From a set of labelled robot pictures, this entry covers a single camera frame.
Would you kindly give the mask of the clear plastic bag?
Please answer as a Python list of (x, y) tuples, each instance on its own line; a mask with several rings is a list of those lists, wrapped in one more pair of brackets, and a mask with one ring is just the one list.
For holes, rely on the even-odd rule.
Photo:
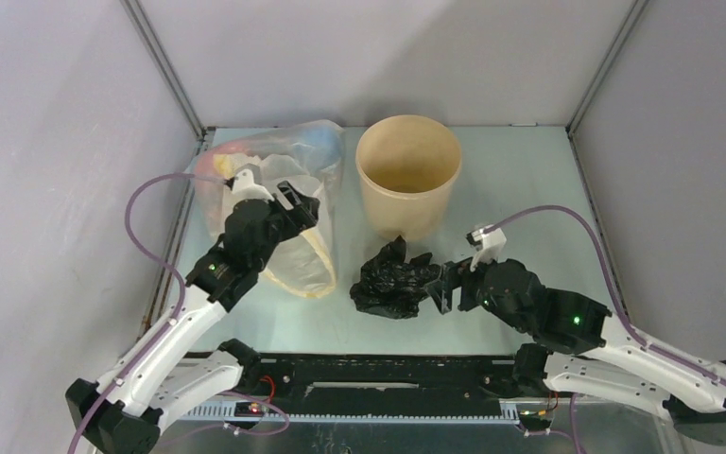
[(258, 132), (214, 146), (194, 158), (189, 173), (230, 179), (247, 167), (254, 180), (274, 190), (289, 182), (320, 201), (318, 223), (279, 245), (263, 275), (303, 298), (321, 298), (337, 285), (333, 261), (333, 214), (340, 195), (344, 129), (330, 120)]

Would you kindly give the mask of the black trash bag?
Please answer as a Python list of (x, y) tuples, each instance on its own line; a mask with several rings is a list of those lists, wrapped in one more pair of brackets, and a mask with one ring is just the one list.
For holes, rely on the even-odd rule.
[(355, 309), (391, 320), (416, 318), (427, 287), (441, 276), (432, 253), (407, 259), (407, 243), (397, 236), (365, 262), (359, 280), (350, 288)]

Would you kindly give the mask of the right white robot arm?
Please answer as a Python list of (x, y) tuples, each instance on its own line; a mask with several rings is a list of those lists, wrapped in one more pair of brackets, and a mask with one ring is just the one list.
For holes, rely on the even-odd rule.
[(692, 440), (726, 446), (726, 360), (633, 337), (605, 305), (547, 287), (512, 259), (448, 262), (426, 290), (441, 313), (481, 307), (531, 336), (511, 371), (518, 392), (591, 395), (660, 417)]

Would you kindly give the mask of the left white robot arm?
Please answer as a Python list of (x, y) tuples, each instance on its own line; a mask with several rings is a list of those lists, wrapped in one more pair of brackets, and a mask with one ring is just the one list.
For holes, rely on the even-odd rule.
[(95, 381), (79, 378), (66, 390), (76, 427), (69, 452), (85, 439), (102, 453), (148, 453), (195, 406), (259, 386), (260, 356), (240, 340), (224, 342), (186, 374), (172, 373), (258, 283), (278, 247), (317, 226), (320, 200), (290, 182), (278, 183), (274, 192), (241, 176), (224, 184), (240, 200), (193, 269), (172, 272), (180, 288), (175, 304), (108, 372)]

